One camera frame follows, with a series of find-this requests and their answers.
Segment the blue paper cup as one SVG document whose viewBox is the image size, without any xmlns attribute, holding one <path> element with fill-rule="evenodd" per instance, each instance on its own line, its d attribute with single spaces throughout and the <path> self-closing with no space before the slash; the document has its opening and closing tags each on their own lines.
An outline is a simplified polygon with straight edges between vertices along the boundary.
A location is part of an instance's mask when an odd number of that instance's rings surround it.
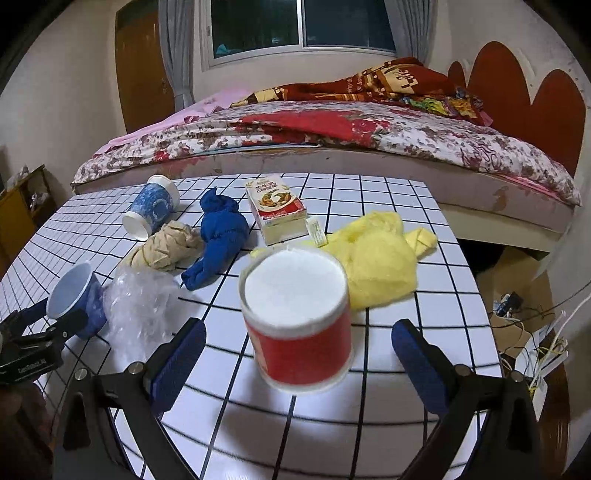
<svg viewBox="0 0 591 480">
<path fill-rule="evenodd" d="M 146 241 L 161 228 L 179 201 L 178 189 L 169 178 L 152 175 L 122 215 L 123 227 L 135 240 Z"/>
<path fill-rule="evenodd" d="M 103 289 L 88 262 L 69 269 L 55 285 L 46 304 L 46 315 L 52 320 L 78 310 L 86 314 L 87 320 L 76 335 L 87 340 L 98 333 L 107 321 Z"/>
</svg>

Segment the clear plastic wrap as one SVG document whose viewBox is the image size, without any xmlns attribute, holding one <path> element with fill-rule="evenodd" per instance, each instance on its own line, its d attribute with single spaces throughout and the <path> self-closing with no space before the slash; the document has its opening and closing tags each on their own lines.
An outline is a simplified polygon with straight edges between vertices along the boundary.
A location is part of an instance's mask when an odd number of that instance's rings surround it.
<svg viewBox="0 0 591 480">
<path fill-rule="evenodd" d="M 104 291 L 107 322 L 101 335 L 111 347 L 116 370 L 146 361 L 172 339 L 172 307 L 179 293 L 179 284 L 166 272 L 130 266 L 115 270 Z"/>
</svg>

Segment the beige paper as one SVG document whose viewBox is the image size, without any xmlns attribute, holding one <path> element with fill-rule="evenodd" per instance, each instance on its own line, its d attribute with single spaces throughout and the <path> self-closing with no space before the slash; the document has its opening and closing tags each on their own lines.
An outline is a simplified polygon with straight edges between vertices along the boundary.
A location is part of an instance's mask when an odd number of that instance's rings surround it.
<svg viewBox="0 0 591 480">
<path fill-rule="evenodd" d="M 203 251 L 204 240 L 201 239 L 198 228 L 179 221 L 170 221 L 143 244 L 130 250 L 119 265 L 134 269 L 171 271 L 180 262 L 196 260 Z"/>
</svg>

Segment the blue sock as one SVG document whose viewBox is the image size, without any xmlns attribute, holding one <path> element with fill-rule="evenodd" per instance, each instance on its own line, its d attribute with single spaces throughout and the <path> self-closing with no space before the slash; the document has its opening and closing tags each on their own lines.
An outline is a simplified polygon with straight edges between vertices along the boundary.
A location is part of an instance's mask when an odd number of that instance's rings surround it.
<svg viewBox="0 0 591 480">
<path fill-rule="evenodd" d="M 239 212 L 235 199 L 218 195 L 216 188 L 211 188 L 199 203 L 204 212 L 199 229 L 204 254 L 181 274 L 185 288 L 190 291 L 211 281 L 249 238 L 249 223 Z"/>
</svg>

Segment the yellow cloth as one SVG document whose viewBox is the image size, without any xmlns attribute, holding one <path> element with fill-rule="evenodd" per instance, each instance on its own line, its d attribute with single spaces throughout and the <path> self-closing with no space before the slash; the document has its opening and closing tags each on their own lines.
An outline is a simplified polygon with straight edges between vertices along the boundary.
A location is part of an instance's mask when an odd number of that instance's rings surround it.
<svg viewBox="0 0 591 480">
<path fill-rule="evenodd" d="M 427 228 L 406 232 L 401 216 L 393 211 L 363 215 L 329 234 L 323 246 L 311 240 L 290 243 L 320 249 L 339 260 L 348 277 L 353 311 L 385 306 L 416 291 L 418 262 L 437 245 L 437 236 Z"/>
</svg>

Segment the red white paper cup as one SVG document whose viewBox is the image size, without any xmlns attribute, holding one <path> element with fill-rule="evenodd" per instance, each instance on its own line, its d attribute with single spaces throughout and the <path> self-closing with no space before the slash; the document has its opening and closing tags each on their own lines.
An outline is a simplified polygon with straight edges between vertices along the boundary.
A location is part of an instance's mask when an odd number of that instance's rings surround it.
<svg viewBox="0 0 591 480">
<path fill-rule="evenodd" d="M 346 271 L 320 249 L 277 245 L 252 253 L 238 298 L 259 373 L 277 390 L 327 390 L 353 362 Z"/>
</svg>

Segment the food carton box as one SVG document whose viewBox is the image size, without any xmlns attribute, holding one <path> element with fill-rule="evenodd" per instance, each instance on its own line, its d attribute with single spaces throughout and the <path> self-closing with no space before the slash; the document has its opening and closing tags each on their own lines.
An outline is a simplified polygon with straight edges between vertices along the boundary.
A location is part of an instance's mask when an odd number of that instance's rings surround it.
<svg viewBox="0 0 591 480">
<path fill-rule="evenodd" d="M 280 176 L 249 180 L 245 191 L 267 246 L 308 234 L 307 208 Z"/>
</svg>

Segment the white power adapter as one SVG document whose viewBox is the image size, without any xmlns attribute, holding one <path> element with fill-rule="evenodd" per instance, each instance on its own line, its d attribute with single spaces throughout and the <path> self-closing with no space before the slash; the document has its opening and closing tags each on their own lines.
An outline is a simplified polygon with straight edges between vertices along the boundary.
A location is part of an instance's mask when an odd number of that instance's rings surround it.
<svg viewBox="0 0 591 480">
<path fill-rule="evenodd" d="M 548 392 L 548 385 L 543 378 L 538 378 L 530 386 L 530 396 L 536 420 L 539 421 L 544 409 L 544 404 Z"/>
</svg>

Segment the wooden shelf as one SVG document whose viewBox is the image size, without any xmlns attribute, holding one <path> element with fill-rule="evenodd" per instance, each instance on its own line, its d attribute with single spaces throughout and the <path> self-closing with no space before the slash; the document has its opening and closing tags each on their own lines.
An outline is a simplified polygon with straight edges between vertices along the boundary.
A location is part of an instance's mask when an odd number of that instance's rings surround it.
<svg viewBox="0 0 591 480">
<path fill-rule="evenodd" d="M 1 275 L 56 210 L 44 165 L 1 192 Z"/>
</svg>

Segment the wooden door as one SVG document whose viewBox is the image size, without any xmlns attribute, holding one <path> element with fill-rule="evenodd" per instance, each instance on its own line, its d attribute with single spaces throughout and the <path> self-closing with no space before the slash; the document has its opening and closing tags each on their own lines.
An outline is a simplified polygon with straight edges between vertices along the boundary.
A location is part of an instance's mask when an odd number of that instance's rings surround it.
<svg viewBox="0 0 591 480">
<path fill-rule="evenodd" d="M 131 1 L 117 11 L 115 65 L 128 133 L 174 113 L 173 92 L 160 51 L 156 1 Z"/>
</svg>

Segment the grey curtain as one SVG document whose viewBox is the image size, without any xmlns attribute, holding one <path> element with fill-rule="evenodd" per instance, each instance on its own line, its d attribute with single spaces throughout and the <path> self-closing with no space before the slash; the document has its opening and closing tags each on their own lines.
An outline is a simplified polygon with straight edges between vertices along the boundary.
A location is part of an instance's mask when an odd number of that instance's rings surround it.
<svg viewBox="0 0 591 480">
<path fill-rule="evenodd" d="M 398 57 L 414 57 L 426 64 L 433 47 L 438 2 L 386 0 L 385 7 Z"/>
<path fill-rule="evenodd" d="M 192 0 L 159 0 L 158 33 L 162 62 L 172 89 L 174 109 L 190 106 L 194 33 Z"/>
</svg>

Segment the window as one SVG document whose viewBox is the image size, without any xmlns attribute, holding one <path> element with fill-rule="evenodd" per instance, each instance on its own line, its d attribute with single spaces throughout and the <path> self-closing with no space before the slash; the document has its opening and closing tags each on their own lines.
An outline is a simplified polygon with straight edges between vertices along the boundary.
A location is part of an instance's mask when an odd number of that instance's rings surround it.
<svg viewBox="0 0 591 480">
<path fill-rule="evenodd" d="M 201 54 L 217 67 L 276 54 L 393 54 L 383 1 L 202 1 Z"/>
</svg>

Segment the red heart headboard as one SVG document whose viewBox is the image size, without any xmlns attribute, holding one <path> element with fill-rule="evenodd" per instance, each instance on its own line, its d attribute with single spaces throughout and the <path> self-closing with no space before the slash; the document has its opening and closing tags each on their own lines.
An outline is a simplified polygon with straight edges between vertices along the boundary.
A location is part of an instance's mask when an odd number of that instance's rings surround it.
<svg viewBox="0 0 591 480">
<path fill-rule="evenodd" d="M 503 43 L 491 41 L 479 51 L 469 75 L 455 61 L 448 76 L 484 102 L 493 128 L 538 147 L 569 174 L 576 173 L 586 105 L 570 75 L 552 70 L 531 95 L 516 56 Z"/>
</svg>

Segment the red patterned blanket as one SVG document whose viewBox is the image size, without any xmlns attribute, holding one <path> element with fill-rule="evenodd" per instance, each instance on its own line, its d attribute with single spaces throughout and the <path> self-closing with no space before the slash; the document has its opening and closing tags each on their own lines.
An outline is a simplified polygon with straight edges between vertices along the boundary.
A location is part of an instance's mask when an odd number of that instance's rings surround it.
<svg viewBox="0 0 591 480">
<path fill-rule="evenodd" d="M 233 106 L 272 101 L 374 102 L 406 106 L 490 126 L 483 102 L 415 57 L 398 58 L 353 76 L 320 83 L 292 83 L 256 91 Z"/>
</svg>

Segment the grey curtain right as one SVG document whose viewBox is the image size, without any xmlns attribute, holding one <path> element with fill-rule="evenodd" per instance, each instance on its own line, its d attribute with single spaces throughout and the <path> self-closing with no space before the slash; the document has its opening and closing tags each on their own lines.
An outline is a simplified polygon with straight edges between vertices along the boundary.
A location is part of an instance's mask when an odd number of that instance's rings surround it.
<svg viewBox="0 0 591 480">
<path fill-rule="evenodd" d="M 426 64 L 433 47 L 438 2 L 386 0 L 385 7 L 398 57 L 414 57 Z"/>
</svg>

